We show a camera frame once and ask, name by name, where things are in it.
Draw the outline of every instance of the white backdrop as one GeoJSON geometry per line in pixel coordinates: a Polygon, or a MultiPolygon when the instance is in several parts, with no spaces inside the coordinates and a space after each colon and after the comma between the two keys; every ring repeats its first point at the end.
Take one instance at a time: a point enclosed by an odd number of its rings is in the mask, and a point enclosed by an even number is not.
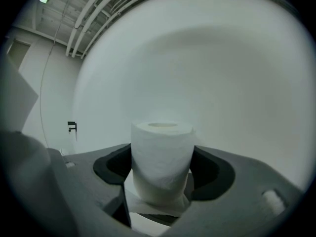
{"type": "Polygon", "coordinates": [[[82,60],[66,57],[66,48],[58,43],[51,51],[52,40],[24,30],[13,27],[7,35],[30,45],[19,73],[39,96],[22,132],[45,147],[74,153],[67,122],[72,121],[74,89],[82,60]]]}
{"type": "Polygon", "coordinates": [[[257,158],[304,189],[315,162],[315,53],[268,0],[149,0],[98,40],[77,81],[77,153],[132,121],[191,123],[197,145],[257,158]]]}

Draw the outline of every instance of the ceiling pipe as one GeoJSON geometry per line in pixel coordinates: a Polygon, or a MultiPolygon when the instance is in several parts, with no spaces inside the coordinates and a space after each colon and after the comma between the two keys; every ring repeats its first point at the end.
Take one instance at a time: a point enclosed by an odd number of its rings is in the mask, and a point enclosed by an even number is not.
{"type": "Polygon", "coordinates": [[[82,20],[84,18],[84,16],[86,15],[86,13],[89,11],[90,7],[94,4],[96,0],[89,0],[87,2],[87,4],[84,6],[84,8],[82,9],[78,19],[76,20],[75,22],[75,25],[74,25],[74,28],[71,32],[71,35],[70,35],[70,38],[69,38],[69,41],[68,41],[68,45],[67,45],[67,49],[66,49],[66,56],[69,56],[69,51],[70,51],[70,48],[71,48],[71,45],[73,43],[73,40],[75,38],[75,35],[76,35],[76,32],[77,32],[77,29],[79,28],[79,26],[81,25],[82,23],[82,20]]]}
{"type": "Polygon", "coordinates": [[[93,44],[93,42],[95,41],[95,39],[100,35],[100,33],[103,31],[103,29],[109,24],[111,23],[111,21],[113,21],[113,19],[115,19],[118,15],[121,14],[122,11],[124,11],[126,8],[130,7],[133,3],[136,3],[139,0],[132,0],[130,2],[128,2],[126,5],[124,5],[121,9],[118,10],[118,12],[116,12],[111,18],[109,18],[108,21],[105,22],[105,24],[98,30],[98,32],[94,35],[94,37],[92,38],[92,40],[90,41],[89,45],[86,47],[85,51],[83,52],[81,59],[85,56],[85,54],[87,53],[88,49],[91,47],[91,45],[93,44]]]}
{"type": "Polygon", "coordinates": [[[102,0],[102,2],[99,3],[98,7],[95,8],[93,13],[88,18],[86,24],[84,25],[83,29],[81,30],[81,33],[79,35],[79,38],[77,39],[76,45],[73,50],[72,57],[74,58],[76,56],[76,52],[78,50],[78,47],[81,43],[81,40],[84,36],[84,34],[88,31],[90,25],[92,24],[93,20],[97,17],[97,15],[101,12],[101,10],[110,2],[111,0],[102,0]]]}
{"type": "Polygon", "coordinates": [[[111,17],[110,13],[108,13],[106,10],[101,10],[101,12],[106,15],[108,18],[111,17]]]}
{"type": "Polygon", "coordinates": [[[118,7],[121,3],[125,2],[127,0],[119,0],[116,4],[113,5],[112,9],[110,10],[110,13],[115,12],[115,8],[118,7]]]}

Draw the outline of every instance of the cable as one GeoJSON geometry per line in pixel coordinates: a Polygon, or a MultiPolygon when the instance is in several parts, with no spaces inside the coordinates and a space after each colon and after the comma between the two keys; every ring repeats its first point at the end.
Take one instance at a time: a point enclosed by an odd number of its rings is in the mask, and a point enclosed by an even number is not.
{"type": "Polygon", "coordinates": [[[45,70],[46,70],[46,67],[47,67],[47,63],[48,63],[49,57],[51,55],[51,52],[53,50],[53,47],[55,45],[56,36],[57,36],[57,33],[58,33],[59,29],[60,29],[60,26],[61,26],[61,24],[62,24],[62,22],[64,20],[64,17],[65,17],[66,10],[68,8],[69,2],[70,2],[70,0],[67,0],[67,2],[65,4],[65,7],[64,7],[64,10],[63,10],[63,13],[62,13],[62,16],[61,16],[61,20],[60,20],[60,23],[59,23],[59,26],[58,26],[58,28],[56,30],[56,33],[55,33],[55,36],[54,36],[54,42],[53,42],[53,45],[52,45],[52,47],[51,47],[51,49],[49,51],[49,54],[48,54],[48,57],[47,57],[47,60],[46,60],[45,66],[44,66],[43,74],[41,76],[41,82],[40,82],[40,89],[39,89],[39,115],[40,115],[40,122],[41,122],[41,127],[42,127],[42,130],[43,130],[44,139],[45,139],[45,142],[46,142],[46,145],[47,145],[48,148],[49,148],[49,146],[48,146],[48,142],[47,142],[45,131],[44,131],[43,118],[42,118],[42,113],[41,113],[41,89],[42,89],[42,86],[43,86],[43,78],[44,78],[45,70]]]}

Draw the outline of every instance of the toilet paper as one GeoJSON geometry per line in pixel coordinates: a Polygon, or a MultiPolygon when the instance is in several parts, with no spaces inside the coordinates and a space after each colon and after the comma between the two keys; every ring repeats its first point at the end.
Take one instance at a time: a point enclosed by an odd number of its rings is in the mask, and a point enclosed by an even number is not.
{"type": "Polygon", "coordinates": [[[129,212],[141,214],[159,214],[181,217],[182,213],[189,207],[190,202],[182,194],[179,198],[166,206],[148,204],[138,195],[133,183],[133,170],[128,174],[124,182],[125,198],[129,212]]]}
{"type": "Polygon", "coordinates": [[[133,124],[132,169],[138,195],[153,205],[174,203],[183,194],[193,149],[194,130],[189,124],[133,124]]]}

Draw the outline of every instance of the roll core hole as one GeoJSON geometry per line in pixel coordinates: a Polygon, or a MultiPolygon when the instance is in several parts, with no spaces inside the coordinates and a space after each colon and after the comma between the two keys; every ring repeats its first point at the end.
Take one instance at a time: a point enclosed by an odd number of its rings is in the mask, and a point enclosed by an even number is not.
{"type": "Polygon", "coordinates": [[[172,124],[172,123],[150,123],[148,125],[153,126],[153,127],[174,127],[174,126],[177,126],[177,124],[172,124]]]}

